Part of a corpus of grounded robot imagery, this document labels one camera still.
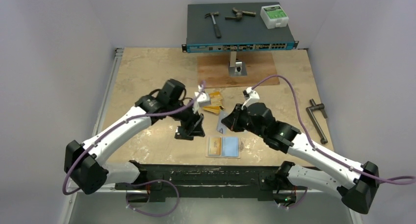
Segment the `single silver VIP card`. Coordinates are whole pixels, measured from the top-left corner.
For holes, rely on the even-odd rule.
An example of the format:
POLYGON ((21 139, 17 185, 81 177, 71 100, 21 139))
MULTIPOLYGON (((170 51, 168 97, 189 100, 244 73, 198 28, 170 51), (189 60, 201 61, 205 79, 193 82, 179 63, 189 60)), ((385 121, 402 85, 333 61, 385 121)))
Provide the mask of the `single silver VIP card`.
POLYGON ((221 134, 226 134, 226 131, 227 131, 227 127, 222 123, 222 120, 226 118, 227 115, 228 115, 227 112, 224 110, 221 110, 218 115, 218 122, 217 122, 216 130, 217 132, 221 134))

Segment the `single gold credit card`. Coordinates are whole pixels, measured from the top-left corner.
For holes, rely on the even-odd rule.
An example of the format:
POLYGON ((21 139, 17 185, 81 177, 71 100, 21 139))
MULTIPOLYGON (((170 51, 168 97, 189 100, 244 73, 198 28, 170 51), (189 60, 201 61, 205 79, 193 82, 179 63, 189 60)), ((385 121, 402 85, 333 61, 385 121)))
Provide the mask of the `single gold credit card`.
POLYGON ((208 156, 220 156, 222 153, 222 138, 210 137, 208 140, 208 156))

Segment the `black VIP card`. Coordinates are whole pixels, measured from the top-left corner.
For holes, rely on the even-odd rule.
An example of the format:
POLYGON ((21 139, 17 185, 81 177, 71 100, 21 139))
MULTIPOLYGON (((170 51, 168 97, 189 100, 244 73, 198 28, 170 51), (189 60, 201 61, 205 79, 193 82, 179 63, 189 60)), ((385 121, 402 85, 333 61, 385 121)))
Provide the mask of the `black VIP card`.
POLYGON ((188 135, 186 133, 186 130, 184 130, 182 127, 177 127, 175 132, 175 139, 178 140, 188 140, 188 135))

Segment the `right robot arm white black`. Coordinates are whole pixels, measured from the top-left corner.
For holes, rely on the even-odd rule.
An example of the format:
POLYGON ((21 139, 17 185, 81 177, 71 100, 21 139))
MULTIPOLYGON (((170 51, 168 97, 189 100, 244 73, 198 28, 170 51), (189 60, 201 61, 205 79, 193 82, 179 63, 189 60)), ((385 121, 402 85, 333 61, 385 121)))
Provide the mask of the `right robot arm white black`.
POLYGON ((374 163, 356 162, 308 141, 306 134, 296 127, 276 120, 264 103, 249 107, 237 104, 221 122, 233 132, 249 131, 261 137, 271 149, 301 158, 319 169, 312 172, 293 165, 275 175, 279 187, 287 188, 292 184, 327 192, 340 198, 348 208, 361 214, 369 213, 380 183, 363 173, 379 175, 374 163))

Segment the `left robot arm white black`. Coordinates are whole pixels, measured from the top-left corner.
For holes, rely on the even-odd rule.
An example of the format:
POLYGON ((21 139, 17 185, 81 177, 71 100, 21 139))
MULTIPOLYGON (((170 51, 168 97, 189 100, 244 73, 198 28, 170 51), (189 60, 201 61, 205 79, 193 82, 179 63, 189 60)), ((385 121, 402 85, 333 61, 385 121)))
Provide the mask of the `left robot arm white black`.
POLYGON ((71 195, 82 190, 86 195, 105 184, 128 183, 134 189, 146 184, 146 176, 136 162, 108 163, 108 158, 128 140, 156 122, 170 117, 180 122, 174 137, 192 141, 204 137, 204 115, 199 109, 209 102, 206 82, 198 86, 195 96, 185 104, 186 86, 175 79, 167 80, 162 88, 154 89, 138 101, 116 122, 83 141, 71 141, 65 148, 62 193, 71 195))

